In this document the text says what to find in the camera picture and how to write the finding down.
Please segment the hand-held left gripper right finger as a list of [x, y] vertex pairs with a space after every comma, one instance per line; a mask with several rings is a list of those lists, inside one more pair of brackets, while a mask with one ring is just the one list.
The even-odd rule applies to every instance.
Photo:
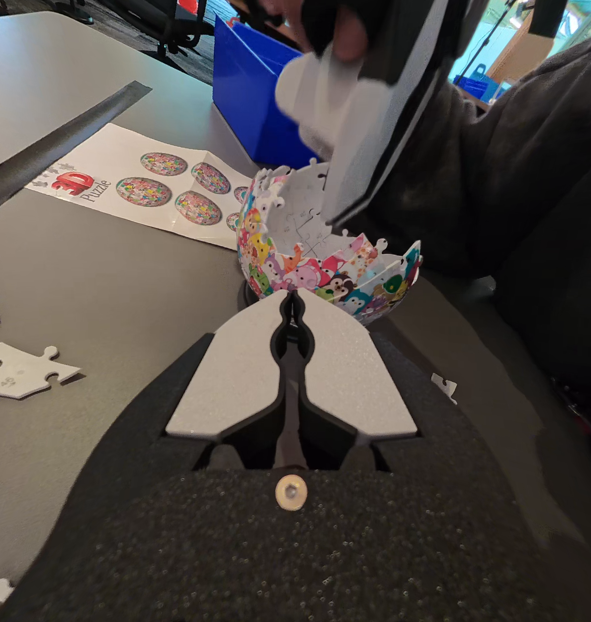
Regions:
[[339, 467], [354, 447], [413, 439], [418, 426], [371, 334], [306, 289], [294, 293], [299, 440], [309, 467]]

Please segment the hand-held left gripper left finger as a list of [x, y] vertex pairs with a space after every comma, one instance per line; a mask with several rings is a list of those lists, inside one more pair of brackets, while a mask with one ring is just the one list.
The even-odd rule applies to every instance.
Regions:
[[230, 445], [245, 467], [272, 467], [285, 425], [291, 310], [289, 292], [271, 294], [215, 331], [166, 435]]

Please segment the colourful puzzle ball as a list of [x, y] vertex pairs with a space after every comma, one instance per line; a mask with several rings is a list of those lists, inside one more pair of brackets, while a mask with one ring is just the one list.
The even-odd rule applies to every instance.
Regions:
[[364, 233], [332, 233], [321, 215], [329, 165], [262, 169], [254, 177], [237, 222], [238, 258], [258, 299], [305, 289], [363, 325], [387, 315], [416, 282], [421, 242], [403, 255]]

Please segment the puzzle instruction sheet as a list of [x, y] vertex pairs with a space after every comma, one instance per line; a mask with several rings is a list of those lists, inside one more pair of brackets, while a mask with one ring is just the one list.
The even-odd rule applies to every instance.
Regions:
[[25, 189], [236, 250], [250, 184], [250, 177], [210, 151], [161, 143], [109, 123]]

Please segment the person's right hand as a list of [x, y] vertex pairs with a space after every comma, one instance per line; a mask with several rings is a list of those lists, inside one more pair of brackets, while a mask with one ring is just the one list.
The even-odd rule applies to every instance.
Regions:
[[369, 36], [376, 30], [375, 20], [384, 11], [374, 8], [367, 17], [368, 1], [261, 1], [272, 17], [286, 19], [302, 52], [322, 54], [331, 43], [334, 56], [350, 63], [362, 58]]

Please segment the blue storage crate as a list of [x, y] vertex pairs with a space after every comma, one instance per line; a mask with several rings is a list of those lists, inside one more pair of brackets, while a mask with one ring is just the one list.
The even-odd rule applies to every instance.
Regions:
[[487, 105], [492, 105], [511, 88], [508, 82], [498, 83], [488, 76], [484, 63], [478, 64], [470, 74], [451, 74], [449, 80], [469, 95]]

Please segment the blue plastic bin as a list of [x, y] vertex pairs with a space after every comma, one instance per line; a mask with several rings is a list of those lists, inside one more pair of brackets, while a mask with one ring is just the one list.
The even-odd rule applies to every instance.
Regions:
[[302, 168], [315, 157], [295, 122], [276, 106], [284, 67], [301, 52], [248, 26], [214, 24], [213, 101], [251, 160]]

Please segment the person's dark grey sweater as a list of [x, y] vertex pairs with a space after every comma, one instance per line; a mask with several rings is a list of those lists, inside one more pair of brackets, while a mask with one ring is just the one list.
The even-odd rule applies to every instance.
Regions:
[[353, 220], [425, 267], [491, 276], [493, 302], [537, 365], [591, 391], [591, 38], [548, 58], [492, 107], [445, 83]]

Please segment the black office chair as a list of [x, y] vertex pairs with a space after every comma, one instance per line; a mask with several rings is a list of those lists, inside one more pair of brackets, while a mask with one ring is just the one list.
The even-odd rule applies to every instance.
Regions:
[[207, 20], [207, 1], [197, 1], [190, 12], [178, 1], [100, 1], [118, 17], [158, 43], [157, 55], [178, 54], [183, 49], [195, 51], [200, 39], [214, 36], [214, 21]]

